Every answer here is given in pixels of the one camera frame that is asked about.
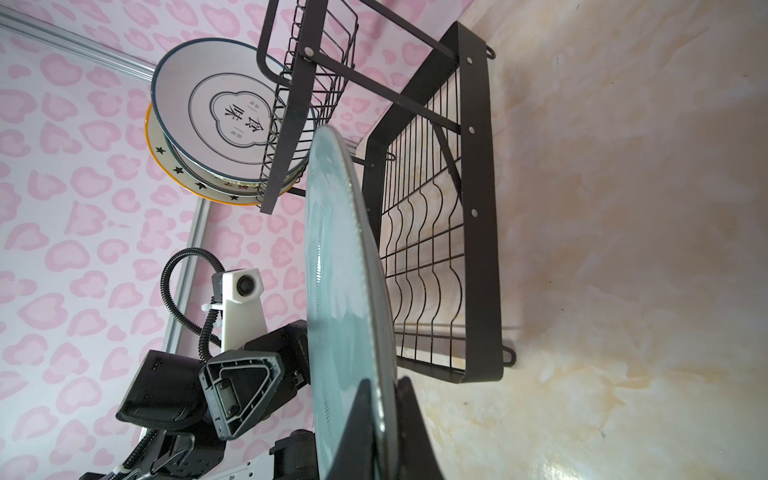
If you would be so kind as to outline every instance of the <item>dish rack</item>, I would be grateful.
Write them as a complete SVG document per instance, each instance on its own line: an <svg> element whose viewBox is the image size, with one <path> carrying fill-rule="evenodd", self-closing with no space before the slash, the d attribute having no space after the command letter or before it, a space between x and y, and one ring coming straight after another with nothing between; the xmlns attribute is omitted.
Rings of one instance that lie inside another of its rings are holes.
<svg viewBox="0 0 768 480"><path fill-rule="evenodd" d="M358 0L432 48L398 93L355 70L358 16L332 1L297 0L280 74L266 64L279 0L267 6L257 62L276 90L261 211L272 213L289 165L306 158L348 82L390 100L365 159L354 161L364 167L398 365L449 382L499 380L516 355L502 345L488 89L495 53L458 22L437 41L378 1Z"/></svg>

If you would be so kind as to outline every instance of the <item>chinese character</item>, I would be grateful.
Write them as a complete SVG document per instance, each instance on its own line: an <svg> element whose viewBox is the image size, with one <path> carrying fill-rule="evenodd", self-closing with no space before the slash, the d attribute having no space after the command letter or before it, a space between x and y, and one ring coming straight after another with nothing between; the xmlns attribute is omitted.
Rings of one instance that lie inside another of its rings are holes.
<svg viewBox="0 0 768 480"><path fill-rule="evenodd" d="M248 122L246 123L246 126L250 128L251 131L254 131L254 132L264 129L264 127L261 126L261 123L259 122L258 118L254 120L251 117L248 117Z"/></svg>
<svg viewBox="0 0 768 480"><path fill-rule="evenodd" d="M225 111L226 111L226 113L224 114L225 117L227 115L232 115L232 118L236 118L237 120L243 120L243 117L241 117L241 115L243 114L243 109L238 107L237 105L232 104Z"/></svg>

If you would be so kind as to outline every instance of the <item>teal plate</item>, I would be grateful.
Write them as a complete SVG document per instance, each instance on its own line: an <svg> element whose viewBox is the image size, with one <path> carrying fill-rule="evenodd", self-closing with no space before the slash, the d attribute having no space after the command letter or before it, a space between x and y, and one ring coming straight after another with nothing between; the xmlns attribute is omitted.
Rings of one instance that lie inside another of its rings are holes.
<svg viewBox="0 0 768 480"><path fill-rule="evenodd" d="M376 472L397 467L396 358L379 249L352 160L332 127L315 132L306 181L307 332L320 478L336 456L361 380L371 380Z"/></svg>

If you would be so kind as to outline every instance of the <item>plate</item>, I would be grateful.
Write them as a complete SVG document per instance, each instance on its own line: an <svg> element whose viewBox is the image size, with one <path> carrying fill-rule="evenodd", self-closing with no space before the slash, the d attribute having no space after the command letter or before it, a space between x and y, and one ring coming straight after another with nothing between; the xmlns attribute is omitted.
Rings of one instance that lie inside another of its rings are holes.
<svg viewBox="0 0 768 480"><path fill-rule="evenodd" d="M234 188L230 187L226 185L225 180L210 174L197 165L192 168L191 165L188 166L181 161L174 152L174 146L165 137L152 105L147 109L144 133L147 136L147 145L149 145L152 157L165 170L165 173L182 187L202 198L220 204L258 205L260 203L255 197L255 191L250 195L249 192L243 193L245 190L237 188L237 185Z"/></svg>
<svg viewBox="0 0 768 480"><path fill-rule="evenodd" d="M361 380L371 380L379 475L398 460L396 358L384 272L346 144L315 132L306 183L307 339L320 478L339 447Z"/></svg>
<svg viewBox="0 0 768 480"><path fill-rule="evenodd" d="M212 174L241 182L266 180L275 85L259 70L256 51L224 38L187 41L160 60L151 85L157 119L176 149ZM271 57L267 63L275 73L283 70ZM292 162L289 175L304 163Z"/></svg>

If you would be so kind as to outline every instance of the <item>silver metal profile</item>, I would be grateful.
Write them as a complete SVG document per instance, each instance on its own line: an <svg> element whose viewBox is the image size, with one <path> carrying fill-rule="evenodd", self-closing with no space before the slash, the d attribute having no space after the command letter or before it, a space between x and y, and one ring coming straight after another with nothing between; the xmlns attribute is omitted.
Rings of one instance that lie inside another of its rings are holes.
<svg viewBox="0 0 768 480"><path fill-rule="evenodd" d="M30 38L103 67L129 74L144 81L152 81L154 65L126 55L97 41L76 35L51 24L0 6L0 26L22 37Z"/></svg>
<svg viewBox="0 0 768 480"><path fill-rule="evenodd" d="M38 41L43 45L56 48L64 53L92 61L118 73L127 74L146 82L152 81L152 74L154 73L153 64L1 5L0 28L10 31L15 35L20 35L33 41ZM199 197L192 225L190 226L187 247L200 247L203 244L209 211L210 201ZM188 257L183 261L179 274L174 299L179 310L182 312L186 312L189 305L196 265L197 258ZM177 351L182 329L183 327L179 322L170 316L165 329L163 351L169 353Z"/></svg>

